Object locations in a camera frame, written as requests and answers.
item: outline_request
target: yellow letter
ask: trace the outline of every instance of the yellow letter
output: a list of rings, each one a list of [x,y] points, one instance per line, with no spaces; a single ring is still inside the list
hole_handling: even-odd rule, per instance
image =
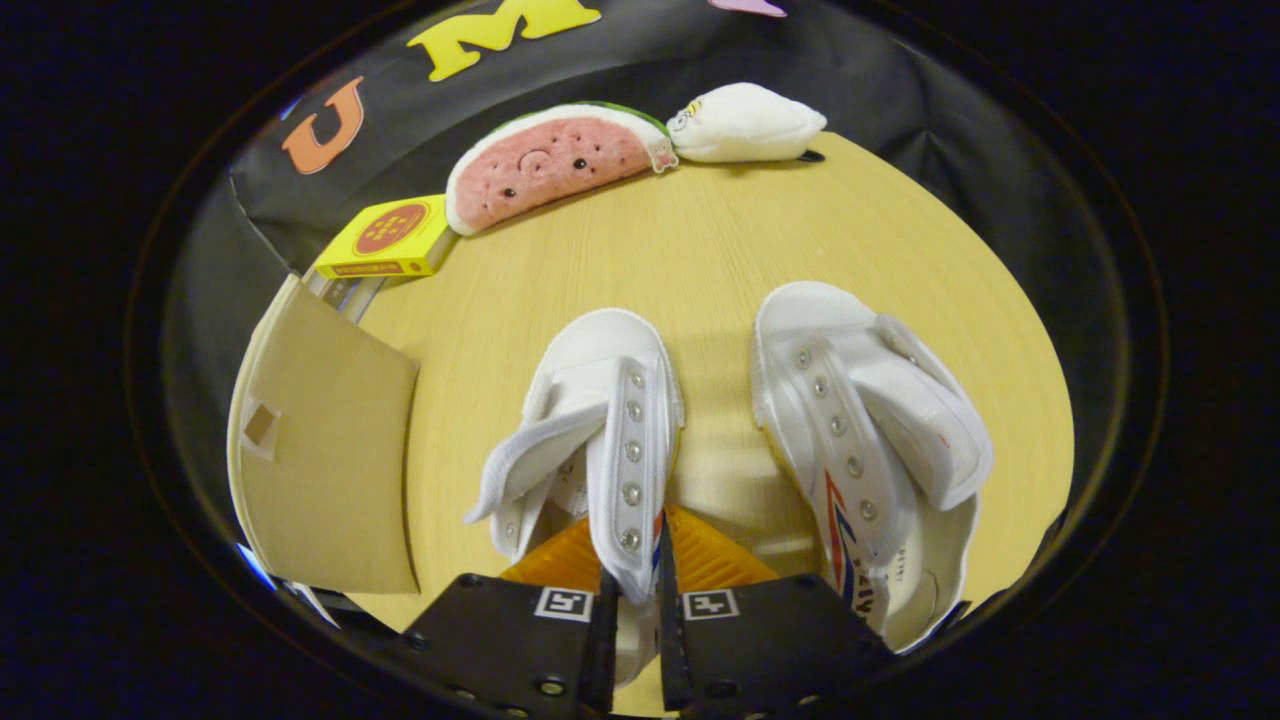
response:
[[[421,45],[435,64],[431,82],[457,74],[480,61],[480,54],[460,45],[506,50],[516,35],[516,22],[525,18],[521,37],[534,40],[572,29],[600,19],[599,10],[588,10],[577,0],[506,0],[492,15],[456,15],[434,24],[408,46]]]

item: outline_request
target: white canvas shoe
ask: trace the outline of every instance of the white canvas shoe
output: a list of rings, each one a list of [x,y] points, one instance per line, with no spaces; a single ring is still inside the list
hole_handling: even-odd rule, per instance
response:
[[[631,603],[646,603],[676,433],[685,424],[658,332],[627,310],[577,318],[548,346],[522,415],[489,455],[465,520],[492,516],[494,547],[515,562],[535,536],[589,514],[602,565]]]
[[[902,323],[817,282],[762,304],[751,397],[814,511],[827,580],[890,648],[915,647],[964,585],[993,459],[973,404]]]

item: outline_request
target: watermelon plush toy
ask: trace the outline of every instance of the watermelon plush toy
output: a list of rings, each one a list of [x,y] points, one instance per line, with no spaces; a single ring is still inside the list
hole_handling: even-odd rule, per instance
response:
[[[575,102],[499,126],[449,173],[445,217],[458,234],[561,197],[678,164],[666,126],[608,102]]]

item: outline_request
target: yellow box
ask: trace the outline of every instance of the yellow box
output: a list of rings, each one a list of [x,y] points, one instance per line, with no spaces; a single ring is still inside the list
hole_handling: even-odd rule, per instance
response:
[[[428,195],[365,208],[316,258],[326,278],[430,275],[457,234],[444,218],[444,196]]]

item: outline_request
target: shoe tongue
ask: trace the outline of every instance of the shoe tongue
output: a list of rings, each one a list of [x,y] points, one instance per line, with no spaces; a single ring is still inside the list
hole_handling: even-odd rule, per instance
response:
[[[573,452],[568,460],[561,462],[547,498],[568,512],[573,520],[580,520],[586,515],[586,455],[584,452]]]
[[[946,512],[920,503],[920,583],[884,626],[884,642],[897,653],[910,652],[924,642],[960,602],[965,557],[978,525],[978,496]]]
[[[968,398],[870,329],[840,333],[832,345],[867,411],[928,500],[942,506],[946,498],[946,510],[968,497],[955,493],[980,460],[980,438],[974,437],[980,420]]]
[[[598,401],[525,425],[504,439],[489,455],[480,478],[480,498],[463,520],[474,523],[547,480],[604,427],[607,414],[608,402]]]

